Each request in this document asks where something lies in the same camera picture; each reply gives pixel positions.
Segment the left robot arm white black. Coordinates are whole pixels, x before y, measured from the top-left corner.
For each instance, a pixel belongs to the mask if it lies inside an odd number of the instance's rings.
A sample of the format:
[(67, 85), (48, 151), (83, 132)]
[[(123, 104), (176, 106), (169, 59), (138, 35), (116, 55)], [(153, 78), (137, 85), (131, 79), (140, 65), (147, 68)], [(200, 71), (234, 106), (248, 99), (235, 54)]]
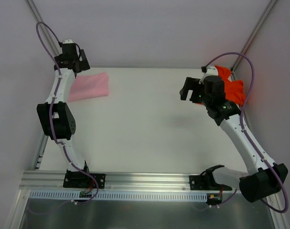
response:
[(71, 39), (61, 42), (60, 46), (62, 53), (54, 57), (55, 80), (51, 92), (36, 110), (44, 134), (60, 148), (67, 172), (74, 173), (74, 182), (79, 187), (86, 187), (91, 176), (86, 160), (75, 147), (76, 122), (67, 102), (77, 74), (90, 69), (90, 66), (84, 50)]

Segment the pink t shirt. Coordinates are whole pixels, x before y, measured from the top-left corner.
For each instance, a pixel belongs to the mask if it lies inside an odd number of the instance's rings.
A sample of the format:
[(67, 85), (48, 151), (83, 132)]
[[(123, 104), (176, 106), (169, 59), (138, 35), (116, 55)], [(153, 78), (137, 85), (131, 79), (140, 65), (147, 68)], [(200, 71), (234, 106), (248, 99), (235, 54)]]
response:
[(71, 86), (68, 102), (104, 97), (109, 93), (109, 76), (106, 72), (78, 75)]

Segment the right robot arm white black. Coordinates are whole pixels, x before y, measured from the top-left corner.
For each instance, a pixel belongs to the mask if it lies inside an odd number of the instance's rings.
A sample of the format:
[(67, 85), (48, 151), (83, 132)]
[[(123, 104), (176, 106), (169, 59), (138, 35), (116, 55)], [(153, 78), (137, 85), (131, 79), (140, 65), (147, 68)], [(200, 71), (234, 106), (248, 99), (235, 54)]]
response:
[(241, 110), (226, 99), (221, 77), (210, 75), (203, 80), (188, 77), (179, 92), (182, 101), (187, 99), (189, 91), (192, 92), (190, 101), (205, 106), (208, 116), (227, 134), (247, 168), (247, 172), (241, 172), (223, 165), (210, 167), (205, 171), (204, 185), (208, 189), (216, 189), (219, 185), (238, 189), (248, 202), (284, 191), (287, 167), (277, 164), (248, 133)]

